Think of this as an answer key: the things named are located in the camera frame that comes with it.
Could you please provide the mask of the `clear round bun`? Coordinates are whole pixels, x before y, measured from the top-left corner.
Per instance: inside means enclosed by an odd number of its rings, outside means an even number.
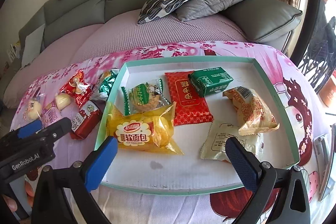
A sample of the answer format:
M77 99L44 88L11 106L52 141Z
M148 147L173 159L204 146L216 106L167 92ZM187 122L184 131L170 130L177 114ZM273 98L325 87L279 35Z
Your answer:
M23 118L25 121L35 121L40 119L42 116L42 104L37 100L29 100L27 104L26 111L23 114Z

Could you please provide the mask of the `purple small cake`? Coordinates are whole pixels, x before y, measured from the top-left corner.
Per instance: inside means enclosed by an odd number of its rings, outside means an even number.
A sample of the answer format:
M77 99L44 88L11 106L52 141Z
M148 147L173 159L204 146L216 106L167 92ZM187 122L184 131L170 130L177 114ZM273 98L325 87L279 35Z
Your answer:
M43 109L42 122L44 127L48 127L62 118L61 111L55 105L49 105Z

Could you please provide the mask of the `red white small packet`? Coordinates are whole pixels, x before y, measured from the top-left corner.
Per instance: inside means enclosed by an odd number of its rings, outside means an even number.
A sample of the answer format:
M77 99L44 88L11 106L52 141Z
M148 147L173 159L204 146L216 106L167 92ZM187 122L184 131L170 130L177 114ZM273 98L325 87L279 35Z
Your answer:
M92 101L87 101L71 121L71 138L85 139L100 122L101 118L101 110Z

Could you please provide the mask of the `small yellow bun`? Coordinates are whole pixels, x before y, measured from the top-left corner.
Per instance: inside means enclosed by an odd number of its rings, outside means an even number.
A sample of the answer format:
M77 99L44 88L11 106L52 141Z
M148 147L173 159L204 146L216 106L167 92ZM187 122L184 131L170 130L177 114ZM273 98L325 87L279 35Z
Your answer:
M65 107L71 104L71 97L67 93L59 93L55 96L56 107L62 111Z

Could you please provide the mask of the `red good luck snack packet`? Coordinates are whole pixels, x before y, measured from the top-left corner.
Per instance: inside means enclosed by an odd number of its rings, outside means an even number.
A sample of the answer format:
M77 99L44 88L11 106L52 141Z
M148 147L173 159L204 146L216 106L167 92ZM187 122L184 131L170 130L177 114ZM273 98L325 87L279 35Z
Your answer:
M74 98L76 105L81 108L89 100L93 92L93 85L86 83L84 70L80 69L60 88L60 92Z

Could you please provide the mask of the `green white cracker packet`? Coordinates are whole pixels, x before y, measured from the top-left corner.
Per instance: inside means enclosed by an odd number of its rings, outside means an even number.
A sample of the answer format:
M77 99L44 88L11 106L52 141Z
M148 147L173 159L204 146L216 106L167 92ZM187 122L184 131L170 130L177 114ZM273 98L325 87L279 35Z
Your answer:
M106 101L110 95L119 71L119 69L111 69L109 71L105 71L99 77L97 84L94 86L93 92L90 96L90 100Z

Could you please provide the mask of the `yellow soft bread packet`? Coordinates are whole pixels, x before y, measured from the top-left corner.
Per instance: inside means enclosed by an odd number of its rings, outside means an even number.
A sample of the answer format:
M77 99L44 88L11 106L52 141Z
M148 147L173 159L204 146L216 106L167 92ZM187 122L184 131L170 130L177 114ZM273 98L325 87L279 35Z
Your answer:
M113 104L106 116L106 134L117 139L119 149L183 155L173 139L176 103L155 110L122 115Z

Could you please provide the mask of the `orange beige biscuit packet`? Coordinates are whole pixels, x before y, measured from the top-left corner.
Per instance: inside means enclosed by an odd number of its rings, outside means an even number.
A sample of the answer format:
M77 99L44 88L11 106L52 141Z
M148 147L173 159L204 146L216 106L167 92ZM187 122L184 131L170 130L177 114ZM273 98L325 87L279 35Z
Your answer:
M237 112L238 133L241 136L263 134L279 129L273 113L255 90L237 86L223 92Z

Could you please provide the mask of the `green edged pastry packet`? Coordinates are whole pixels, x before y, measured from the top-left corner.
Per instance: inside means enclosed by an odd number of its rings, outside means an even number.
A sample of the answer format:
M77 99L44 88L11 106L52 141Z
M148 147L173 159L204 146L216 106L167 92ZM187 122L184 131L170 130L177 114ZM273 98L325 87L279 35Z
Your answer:
M163 80L155 79L138 84L131 89L122 86L125 115L144 113L171 102L163 95Z

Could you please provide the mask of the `white tray teal rim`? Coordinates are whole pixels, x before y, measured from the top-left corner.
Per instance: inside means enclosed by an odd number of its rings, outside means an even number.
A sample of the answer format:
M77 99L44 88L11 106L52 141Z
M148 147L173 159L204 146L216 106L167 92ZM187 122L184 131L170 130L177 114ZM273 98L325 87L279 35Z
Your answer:
M123 110L122 87L132 88L167 72L196 71L222 67L232 77L231 87L254 89L274 114L280 127L264 135L262 160L276 168L290 168L299 162L291 122L274 86L256 59L232 56L185 56L129 61L120 69L109 102ZM174 129L174 140L182 155L166 155L120 149L102 184L144 194L188 196L224 192L242 183L233 166L218 160L203 160L200 150L210 129L209 123L187 124Z

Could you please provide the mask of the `red gold packet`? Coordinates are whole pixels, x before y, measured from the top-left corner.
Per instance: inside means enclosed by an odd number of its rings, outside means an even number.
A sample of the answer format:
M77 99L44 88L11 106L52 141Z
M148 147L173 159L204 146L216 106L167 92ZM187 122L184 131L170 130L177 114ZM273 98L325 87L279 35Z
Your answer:
M213 121L206 100L197 93L189 80L190 73L192 71L165 73L170 98L176 103L175 126Z

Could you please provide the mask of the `dark green box packet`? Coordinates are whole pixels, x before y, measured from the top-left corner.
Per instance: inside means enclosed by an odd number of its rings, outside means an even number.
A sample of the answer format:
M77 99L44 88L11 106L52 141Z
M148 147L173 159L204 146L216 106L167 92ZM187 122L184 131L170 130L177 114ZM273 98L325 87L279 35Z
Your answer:
M222 67L193 71L188 78L200 97L220 93L234 80Z

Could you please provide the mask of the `books on side shelf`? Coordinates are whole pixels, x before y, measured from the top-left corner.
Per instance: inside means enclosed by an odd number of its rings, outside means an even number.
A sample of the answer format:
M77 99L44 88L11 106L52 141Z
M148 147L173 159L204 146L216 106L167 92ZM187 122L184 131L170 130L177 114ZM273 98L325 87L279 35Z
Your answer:
M14 44L10 44L9 49L7 50L7 55L10 63L15 59L21 58L21 42L19 40Z

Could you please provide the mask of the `pink waffle seat cover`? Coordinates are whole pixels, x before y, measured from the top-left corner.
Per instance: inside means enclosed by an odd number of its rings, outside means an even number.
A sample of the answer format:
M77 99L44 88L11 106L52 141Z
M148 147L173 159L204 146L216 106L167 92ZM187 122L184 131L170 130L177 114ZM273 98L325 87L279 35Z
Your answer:
M72 31L49 45L33 62L21 68L13 63L1 79L1 101L18 107L26 90L38 77L73 63L109 53L166 43L209 40L246 42L242 30L221 14L181 22L175 15L137 24L138 11L129 11L105 24Z

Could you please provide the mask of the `grey sofa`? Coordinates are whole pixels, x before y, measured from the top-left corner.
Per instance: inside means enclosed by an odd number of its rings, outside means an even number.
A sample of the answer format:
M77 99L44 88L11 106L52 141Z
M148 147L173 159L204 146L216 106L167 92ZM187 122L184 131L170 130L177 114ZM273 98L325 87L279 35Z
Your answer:
M138 10L146 0L49 0L19 31L21 43L45 24L43 46L47 47L65 34L82 27L105 23L108 20ZM244 0L220 11L236 23L247 39L274 44L300 23L302 12L279 0Z

